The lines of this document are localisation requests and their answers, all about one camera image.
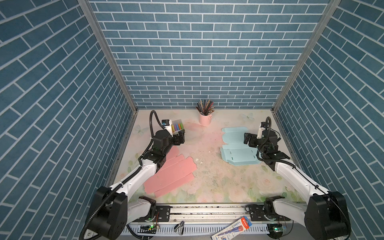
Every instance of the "bunch of pencils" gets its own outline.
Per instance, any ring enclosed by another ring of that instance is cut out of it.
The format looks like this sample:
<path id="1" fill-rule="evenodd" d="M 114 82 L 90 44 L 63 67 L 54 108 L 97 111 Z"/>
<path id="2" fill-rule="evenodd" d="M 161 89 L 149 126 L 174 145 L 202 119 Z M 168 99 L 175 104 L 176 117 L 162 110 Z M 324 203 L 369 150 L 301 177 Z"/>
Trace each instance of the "bunch of pencils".
<path id="1" fill-rule="evenodd" d="M 208 116 L 214 112 L 214 103 L 211 100 L 200 100 L 196 104 L 196 109 L 201 115 Z"/>

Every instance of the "pink cup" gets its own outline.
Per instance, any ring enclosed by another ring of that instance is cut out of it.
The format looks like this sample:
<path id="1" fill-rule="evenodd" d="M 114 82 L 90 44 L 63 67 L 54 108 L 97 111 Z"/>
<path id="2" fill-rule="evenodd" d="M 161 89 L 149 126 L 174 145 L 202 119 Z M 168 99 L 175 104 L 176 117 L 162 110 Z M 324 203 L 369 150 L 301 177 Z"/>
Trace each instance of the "pink cup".
<path id="1" fill-rule="evenodd" d="M 202 114 L 199 114 L 199 123 L 203 126 L 208 126 L 211 124 L 212 114 L 209 114 L 208 116 L 204 116 Z"/>

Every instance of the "pink cardboard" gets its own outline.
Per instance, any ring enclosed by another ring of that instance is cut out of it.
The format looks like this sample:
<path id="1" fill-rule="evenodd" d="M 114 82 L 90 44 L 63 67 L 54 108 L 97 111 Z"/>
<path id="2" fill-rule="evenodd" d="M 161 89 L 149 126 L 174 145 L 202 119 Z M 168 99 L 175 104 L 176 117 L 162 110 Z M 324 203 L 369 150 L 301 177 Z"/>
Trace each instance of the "pink cardboard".
<path id="1" fill-rule="evenodd" d="M 169 184 L 168 186 L 158 190 L 155 192 L 155 197 L 161 197 L 173 190 L 175 190 L 176 188 L 178 187 L 181 187 L 183 186 L 184 184 L 192 181 L 195 177 L 193 176 L 192 173 L 186 175 L 185 177 L 182 177 L 180 178 L 179 180 L 177 180 L 176 182 L 173 182 L 171 184 Z"/>
<path id="2" fill-rule="evenodd" d="M 166 161 L 175 158 L 179 153 L 179 148 L 177 146 L 173 146 L 166 155 Z"/>
<path id="3" fill-rule="evenodd" d="M 191 157 L 187 157 L 187 159 L 173 164 L 172 166 L 167 167 L 163 171 L 159 171 L 150 177 L 144 183 L 145 192 L 147 194 L 156 192 L 192 173 L 196 169 L 197 167 L 193 162 L 193 159 Z"/>
<path id="4" fill-rule="evenodd" d="M 183 154 L 180 154 L 177 157 L 174 157 L 174 158 L 169 159 L 169 160 L 167 159 L 166 162 L 164 163 L 164 165 L 160 168 L 160 170 L 158 172 L 163 171 L 167 167 L 170 167 L 173 164 L 178 163 L 178 162 L 180 162 L 182 160 L 184 160 L 184 155 Z"/>

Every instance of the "metal corner frame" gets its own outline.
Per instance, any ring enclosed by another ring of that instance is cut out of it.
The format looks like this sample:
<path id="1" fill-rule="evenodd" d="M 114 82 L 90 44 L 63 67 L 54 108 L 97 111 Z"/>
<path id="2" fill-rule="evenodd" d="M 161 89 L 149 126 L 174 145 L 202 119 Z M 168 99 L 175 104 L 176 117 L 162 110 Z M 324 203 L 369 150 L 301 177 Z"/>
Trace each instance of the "metal corner frame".
<path id="1" fill-rule="evenodd" d="M 126 131 L 125 131 L 122 142 L 120 144 L 118 154 L 116 155 L 115 161 L 113 162 L 113 165 L 111 167 L 111 170 L 110 170 L 108 178 L 107 178 L 107 181 L 105 183 L 105 185 L 107 187 L 111 186 L 115 182 L 115 178 L 116 178 L 116 175 L 117 175 L 119 167 L 120 167 L 121 159 L 124 155 L 125 149 L 127 148 L 128 140 L 129 140 L 129 137 L 132 133 L 132 129 L 133 129 L 133 125 L 135 124 L 136 117 L 137 117 L 137 112 L 133 113 L 131 116 L 131 119 L 129 120 L 129 124 L 128 124 Z"/>
<path id="2" fill-rule="evenodd" d="M 96 15 L 92 10 L 92 6 L 89 3 L 89 0 L 78 0 L 81 10 L 84 12 L 85 18 L 88 20 L 89 25 L 101 47 L 101 50 L 104 52 L 104 55 L 112 69 L 113 74 L 116 77 L 117 82 L 119 83 L 124 96 L 127 99 L 128 104 L 131 106 L 133 113 L 137 112 L 137 107 L 133 101 L 131 94 L 129 93 L 127 84 L 125 84 L 124 78 L 120 72 L 120 69 L 115 61 L 115 58 L 112 55 L 111 49 L 108 46 L 107 40 L 100 28 L 100 25 L 96 19 Z"/>
<path id="3" fill-rule="evenodd" d="M 285 132 L 284 128 L 283 128 L 283 125 L 281 124 L 280 122 L 280 118 L 279 116 L 277 115 L 276 112 L 272 111 L 272 115 L 273 115 L 273 118 L 275 119 L 275 122 L 276 122 L 276 125 L 277 127 L 279 128 L 280 130 L 280 135 L 283 137 L 283 140 L 285 142 L 285 145 L 287 146 L 288 148 L 288 151 L 289 153 L 291 154 L 291 159 L 293 161 L 293 163 L 298 166 L 300 169 L 303 169 L 303 167 L 301 166 L 300 164 L 300 161 L 299 161 L 299 158 L 298 156 L 296 155 L 295 151 L 293 150 L 293 147 L 292 147 L 292 144 L 291 144 L 291 141 L 289 140 L 288 138 L 288 135 L 287 133 Z"/>
<path id="4" fill-rule="evenodd" d="M 331 19 L 333 13 L 335 12 L 336 8 L 339 6 L 340 1 L 341 0 L 330 0 L 328 5 L 324 9 L 324 12 L 318 24 L 316 24 L 316 27 L 313 30 L 311 37 L 309 38 L 307 44 L 305 45 L 304 50 L 301 53 L 299 59 L 297 60 L 296 65 L 293 67 L 292 72 L 288 77 L 283 89 L 281 90 L 280 95 L 278 96 L 276 102 L 273 104 L 273 107 L 272 107 L 273 112 L 276 112 L 279 109 L 289 89 L 295 82 L 297 76 L 299 75 L 301 69 L 303 68 L 305 62 L 307 61 L 309 55 L 311 54 L 312 49 L 315 47 L 325 27 L 327 26 L 329 20 Z"/>

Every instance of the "robotic arm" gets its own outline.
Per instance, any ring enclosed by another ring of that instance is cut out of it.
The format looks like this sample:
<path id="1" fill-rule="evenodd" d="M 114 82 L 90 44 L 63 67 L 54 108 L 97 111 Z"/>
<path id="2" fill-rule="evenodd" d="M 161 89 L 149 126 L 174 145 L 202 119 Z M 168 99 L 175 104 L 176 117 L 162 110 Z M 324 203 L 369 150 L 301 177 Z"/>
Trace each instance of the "robotic arm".
<path id="1" fill-rule="evenodd" d="M 162 128 L 155 135 L 152 129 L 153 114 Z M 109 188 L 100 187 L 96 191 L 79 240 L 84 240 L 87 229 L 98 233 L 87 239 L 94 240 L 104 236 L 110 240 L 115 240 L 127 223 L 140 217 L 154 218 L 155 200 L 141 196 L 136 202 L 128 203 L 128 201 L 136 190 L 164 165 L 166 155 L 171 147 L 184 143 L 185 131 L 180 130 L 176 135 L 173 135 L 171 125 L 171 120 L 162 120 L 160 123 L 156 112 L 151 111 L 149 116 L 151 142 L 139 157 L 139 166 Z"/>
<path id="2" fill-rule="evenodd" d="M 339 192 L 330 192 L 278 150 L 279 139 L 271 129 L 271 118 L 262 122 L 258 134 L 245 133 L 244 143 L 257 148 L 257 157 L 273 171 L 285 178 L 306 203 L 296 203 L 282 196 L 266 198 L 264 213 L 269 218 L 286 216 L 305 226 L 316 240 L 326 240 L 351 234 L 351 225 L 345 198 Z"/>

